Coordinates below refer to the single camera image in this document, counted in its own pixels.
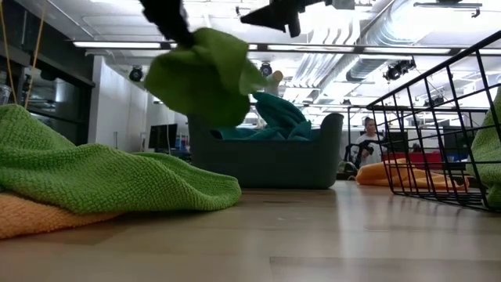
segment floor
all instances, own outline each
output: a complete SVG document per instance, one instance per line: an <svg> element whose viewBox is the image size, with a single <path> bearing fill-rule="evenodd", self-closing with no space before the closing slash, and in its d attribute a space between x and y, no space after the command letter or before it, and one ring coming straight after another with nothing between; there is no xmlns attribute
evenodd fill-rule
<svg viewBox="0 0 501 282"><path fill-rule="evenodd" d="M1 282L474 280L501 280L501 215L346 182L0 241Z"/></svg>

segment black wire basket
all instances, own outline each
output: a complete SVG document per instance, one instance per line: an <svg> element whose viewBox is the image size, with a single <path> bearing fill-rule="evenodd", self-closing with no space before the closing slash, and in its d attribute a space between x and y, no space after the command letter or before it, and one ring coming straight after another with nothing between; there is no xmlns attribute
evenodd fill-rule
<svg viewBox="0 0 501 282"><path fill-rule="evenodd" d="M501 112L493 101L501 86L501 54L489 49L500 39L498 31L368 105L378 136L386 133L380 146L394 194L501 212L489 200L492 183L481 173L494 165L501 175L501 155L485 161L472 150L475 136L489 129L501 146ZM474 73L461 73L472 65ZM497 74L486 71L495 67ZM483 108L472 107L472 99ZM492 124L483 123L486 114Z"/></svg>

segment gray armchair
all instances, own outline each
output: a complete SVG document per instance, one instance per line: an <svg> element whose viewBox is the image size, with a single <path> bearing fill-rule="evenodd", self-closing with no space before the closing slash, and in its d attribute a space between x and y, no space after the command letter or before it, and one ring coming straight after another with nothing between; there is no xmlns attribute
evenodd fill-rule
<svg viewBox="0 0 501 282"><path fill-rule="evenodd" d="M221 140L197 116L188 125L192 164L234 176L242 187L326 189L336 181L341 114L326 116L312 141Z"/></svg>

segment orange towel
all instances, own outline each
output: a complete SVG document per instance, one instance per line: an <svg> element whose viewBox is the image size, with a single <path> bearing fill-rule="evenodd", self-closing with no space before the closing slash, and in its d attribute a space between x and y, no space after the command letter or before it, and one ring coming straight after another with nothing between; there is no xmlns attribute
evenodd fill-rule
<svg viewBox="0 0 501 282"><path fill-rule="evenodd" d="M0 193L0 240L102 222L120 214L74 215L11 193Z"/></svg>
<svg viewBox="0 0 501 282"><path fill-rule="evenodd" d="M403 166L397 168L396 166L389 167L388 165L386 165L385 167L384 163L381 162L379 164L369 164L360 168L359 173L356 177L357 183L362 185L390 186L387 174L385 172L385 169L387 169L389 175L391 170L392 182L393 185L396 187L401 186L401 181L400 178L398 177L398 171L400 171L400 177L402 177L402 183L404 187L415 188L413 180L413 175L414 175L417 187L428 189L428 182L430 180L428 176L428 181L427 181L427 175L424 170L414 168L410 164L405 165L407 163L406 159L398 159L396 160L396 163L402 164ZM446 190L447 187L450 190L452 190L452 181L449 177L431 172L431 181L433 182L436 190ZM456 182L454 182L454 184L456 185L457 190L462 190L462 191L465 190L465 186L466 188L469 186L468 179L466 178L465 178L465 185L458 185Z"/></svg>

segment woman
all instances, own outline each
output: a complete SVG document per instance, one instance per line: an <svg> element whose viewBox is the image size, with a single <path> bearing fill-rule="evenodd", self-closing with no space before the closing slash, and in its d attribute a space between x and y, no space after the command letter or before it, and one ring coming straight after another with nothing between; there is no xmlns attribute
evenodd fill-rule
<svg viewBox="0 0 501 282"><path fill-rule="evenodd" d="M379 139L383 140L383 137L380 136L380 138L377 137L376 134L376 123L374 120L370 117L366 117L364 121L364 125L366 127L366 133L363 134L362 136L358 137L357 140L355 141L355 144L360 144L363 141L366 140L374 140L374 141L379 141ZM362 160L360 162L360 167L364 165L370 165L370 164L376 164L381 162L381 150L380 146L378 143L369 143L369 147L373 148L374 151L371 154L367 149L362 150ZM353 146L353 155L356 157L357 154L359 153L359 147L358 146Z"/></svg>

